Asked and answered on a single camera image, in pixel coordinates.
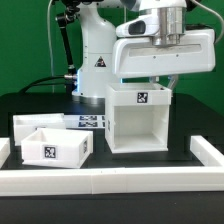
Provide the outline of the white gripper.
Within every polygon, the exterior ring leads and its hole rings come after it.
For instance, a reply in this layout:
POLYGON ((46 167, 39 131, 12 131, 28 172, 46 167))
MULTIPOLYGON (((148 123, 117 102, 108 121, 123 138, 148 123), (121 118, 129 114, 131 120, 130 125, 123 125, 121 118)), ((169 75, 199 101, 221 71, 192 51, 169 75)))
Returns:
POLYGON ((171 75, 167 87, 174 90, 178 75, 214 69, 214 37, 212 29, 203 29, 187 31, 171 46, 154 46, 149 37, 119 39, 113 48, 113 73, 118 78, 149 77, 150 83, 171 75))

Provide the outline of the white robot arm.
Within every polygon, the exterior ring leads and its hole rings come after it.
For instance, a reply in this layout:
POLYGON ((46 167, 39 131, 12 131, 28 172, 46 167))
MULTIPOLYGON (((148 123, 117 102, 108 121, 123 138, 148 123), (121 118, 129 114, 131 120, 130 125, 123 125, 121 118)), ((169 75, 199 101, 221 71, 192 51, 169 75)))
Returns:
POLYGON ((82 29, 83 64, 73 97, 98 103, 106 85, 125 78, 170 76, 215 67, 214 45, 224 37, 203 25, 188 25, 185 14, 200 0, 83 0, 77 13, 82 29))

